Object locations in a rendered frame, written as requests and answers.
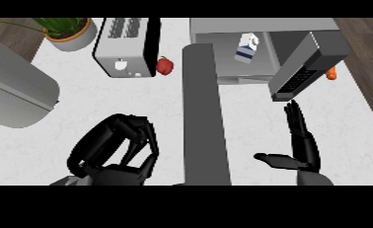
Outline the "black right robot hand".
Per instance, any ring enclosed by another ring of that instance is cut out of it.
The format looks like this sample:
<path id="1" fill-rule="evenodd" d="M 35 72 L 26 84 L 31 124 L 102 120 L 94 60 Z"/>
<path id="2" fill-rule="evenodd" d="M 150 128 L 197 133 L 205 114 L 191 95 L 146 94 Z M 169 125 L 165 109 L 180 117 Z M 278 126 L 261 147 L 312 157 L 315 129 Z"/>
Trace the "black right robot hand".
<path id="1" fill-rule="evenodd" d="M 296 101 L 284 106 L 292 138 L 293 155 L 256 153 L 253 158 L 271 168 L 317 173 L 320 171 L 320 155 L 315 140 L 308 131 L 302 109 Z"/>

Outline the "silver toaster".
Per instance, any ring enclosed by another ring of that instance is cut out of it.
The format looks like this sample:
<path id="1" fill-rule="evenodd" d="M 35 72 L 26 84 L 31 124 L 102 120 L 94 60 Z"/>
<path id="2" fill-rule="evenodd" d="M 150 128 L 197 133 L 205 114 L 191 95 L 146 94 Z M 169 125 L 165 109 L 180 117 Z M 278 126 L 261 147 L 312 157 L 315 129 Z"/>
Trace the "silver toaster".
<path id="1" fill-rule="evenodd" d="M 156 76 L 159 18 L 105 18 L 91 56 L 110 78 Z"/>

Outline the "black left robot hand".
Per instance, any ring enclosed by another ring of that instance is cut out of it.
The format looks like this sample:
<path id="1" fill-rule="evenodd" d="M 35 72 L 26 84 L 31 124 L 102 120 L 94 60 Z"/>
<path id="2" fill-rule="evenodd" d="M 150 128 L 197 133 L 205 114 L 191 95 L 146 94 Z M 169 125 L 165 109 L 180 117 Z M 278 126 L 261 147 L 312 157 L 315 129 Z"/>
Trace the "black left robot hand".
<path id="1" fill-rule="evenodd" d="M 118 164 L 105 165 L 124 141 L 127 152 Z M 141 186 L 152 177 L 159 157 L 155 126 L 144 116 L 113 114 L 84 134 L 66 167 L 93 186 Z"/>

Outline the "green potted plant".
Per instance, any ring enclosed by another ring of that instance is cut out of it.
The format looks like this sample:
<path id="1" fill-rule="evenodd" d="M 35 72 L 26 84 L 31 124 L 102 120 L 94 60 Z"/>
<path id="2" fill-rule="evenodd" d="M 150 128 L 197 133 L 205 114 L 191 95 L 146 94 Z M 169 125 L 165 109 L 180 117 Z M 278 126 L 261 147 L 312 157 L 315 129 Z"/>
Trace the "green potted plant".
<path id="1" fill-rule="evenodd" d="M 41 33 L 60 51 L 72 52 L 84 49 L 96 38 L 97 27 L 90 18 L 34 18 L 32 21 L 43 27 L 41 29 L 7 21 L 3 21 L 3 24 Z"/>

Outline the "white and blue milk carton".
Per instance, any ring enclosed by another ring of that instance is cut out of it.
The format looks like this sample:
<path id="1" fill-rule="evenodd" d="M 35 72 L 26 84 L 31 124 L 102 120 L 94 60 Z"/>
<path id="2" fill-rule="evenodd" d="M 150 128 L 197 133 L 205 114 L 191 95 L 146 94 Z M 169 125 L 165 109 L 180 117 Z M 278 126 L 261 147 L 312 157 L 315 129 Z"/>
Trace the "white and blue milk carton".
<path id="1" fill-rule="evenodd" d="M 256 53 L 256 48 L 259 44 L 259 39 L 253 33 L 243 34 L 240 36 L 239 45 L 236 48 L 234 59 L 246 64 L 250 63 L 253 55 Z"/>

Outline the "dark grey microwave door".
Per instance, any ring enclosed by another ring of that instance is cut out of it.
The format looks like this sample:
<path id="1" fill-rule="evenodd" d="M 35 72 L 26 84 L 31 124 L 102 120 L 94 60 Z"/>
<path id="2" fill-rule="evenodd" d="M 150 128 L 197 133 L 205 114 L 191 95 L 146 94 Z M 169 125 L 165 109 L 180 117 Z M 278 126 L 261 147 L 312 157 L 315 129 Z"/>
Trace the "dark grey microwave door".
<path id="1" fill-rule="evenodd" d="M 184 167 L 187 186 L 230 186 L 211 43 L 183 49 Z"/>

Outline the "grey microwave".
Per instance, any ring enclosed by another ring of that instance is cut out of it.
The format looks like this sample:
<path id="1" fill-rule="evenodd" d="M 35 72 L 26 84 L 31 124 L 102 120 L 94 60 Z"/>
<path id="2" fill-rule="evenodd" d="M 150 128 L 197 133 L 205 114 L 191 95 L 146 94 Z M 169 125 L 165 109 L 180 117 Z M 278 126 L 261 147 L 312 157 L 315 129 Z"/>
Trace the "grey microwave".
<path id="1" fill-rule="evenodd" d="M 243 34 L 259 39 L 249 64 L 234 59 Z M 330 18 L 191 18 L 193 43 L 211 43 L 217 83 L 267 84 L 276 102 L 292 100 L 349 54 Z"/>

